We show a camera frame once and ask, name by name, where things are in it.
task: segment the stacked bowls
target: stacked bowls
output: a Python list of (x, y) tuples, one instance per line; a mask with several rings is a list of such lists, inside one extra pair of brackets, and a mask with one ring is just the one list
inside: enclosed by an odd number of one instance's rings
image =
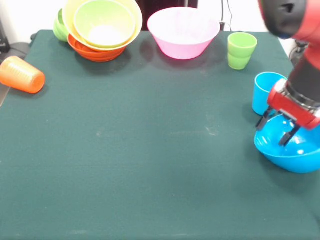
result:
[(135, 0), (67, 0), (62, 18), (69, 45), (93, 62), (117, 58), (143, 25)]

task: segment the blue bowl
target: blue bowl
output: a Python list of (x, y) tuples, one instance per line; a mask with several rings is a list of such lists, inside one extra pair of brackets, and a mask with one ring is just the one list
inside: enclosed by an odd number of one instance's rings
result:
[(287, 146), (279, 141), (294, 125), (282, 115), (268, 121), (254, 138), (256, 148), (272, 163), (287, 171), (305, 174), (320, 169), (320, 127), (301, 128)]

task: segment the blue cup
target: blue cup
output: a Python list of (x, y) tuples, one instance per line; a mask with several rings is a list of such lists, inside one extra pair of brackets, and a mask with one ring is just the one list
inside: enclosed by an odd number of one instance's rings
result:
[(268, 109), (268, 97), (271, 89), (280, 80), (287, 78), (275, 72), (262, 72), (255, 77), (252, 108), (256, 114), (262, 116)]

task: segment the cable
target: cable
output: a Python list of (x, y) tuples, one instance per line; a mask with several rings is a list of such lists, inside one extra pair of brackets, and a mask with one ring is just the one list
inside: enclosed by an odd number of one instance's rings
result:
[(221, 8), (222, 8), (222, 14), (221, 14), (221, 22), (224, 21), (224, 0), (221, 0)]
[(230, 25), (229, 23), (227, 23), (227, 22), (226, 22), (225, 24), (229, 26), (229, 28), (230, 28), (230, 32), (232, 32), (231, 25)]
[(24, 54), (24, 55), (27, 55), (26, 52), (21, 51), (21, 50), (19, 50), (19, 49), (16, 49), (16, 48), (14, 48), (14, 47), (10, 47), (10, 49), (16, 50), (16, 51), (18, 51), (19, 53), (22, 53), (22, 54)]
[(296, 52), (298, 54), (300, 54), (301, 52), (303, 52), (305, 50), (305, 48), (301, 48), (299, 46), (296, 46), (294, 49), (291, 50), (290, 54), (289, 54), (289, 59), (292, 60), (293, 54)]
[(231, 15), (231, 18), (230, 18), (230, 29), (231, 29), (231, 23), (232, 23), (232, 18), (233, 18), (233, 15), (232, 15), (232, 12), (231, 12), (231, 9), (230, 9), (230, 4), (229, 4), (229, 0), (226, 0), (226, 2), (228, 3), (228, 9), (229, 9), (229, 12), (230, 12), (230, 15)]

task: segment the cup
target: cup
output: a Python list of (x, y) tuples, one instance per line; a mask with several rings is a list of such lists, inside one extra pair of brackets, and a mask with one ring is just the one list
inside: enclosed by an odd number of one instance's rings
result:
[(43, 72), (17, 56), (10, 56), (0, 65), (0, 82), (30, 94), (39, 92), (45, 84)]
[(228, 64), (234, 70), (243, 70), (249, 63), (258, 44), (255, 36), (235, 32), (228, 37)]
[(57, 39), (62, 42), (68, 41), (68, 30), (64, 24), (64, 20), (62, 18), (62, 9), (59, 10), (58, 15), (56, 16), (53, 24), (53, 33)]
[(281, 79), (287, 80), (285, 76), (275, 72), (262, 72), (255, 77), (252, 109), (256, 114), (262, 116), (268, 109), (269, 93)]

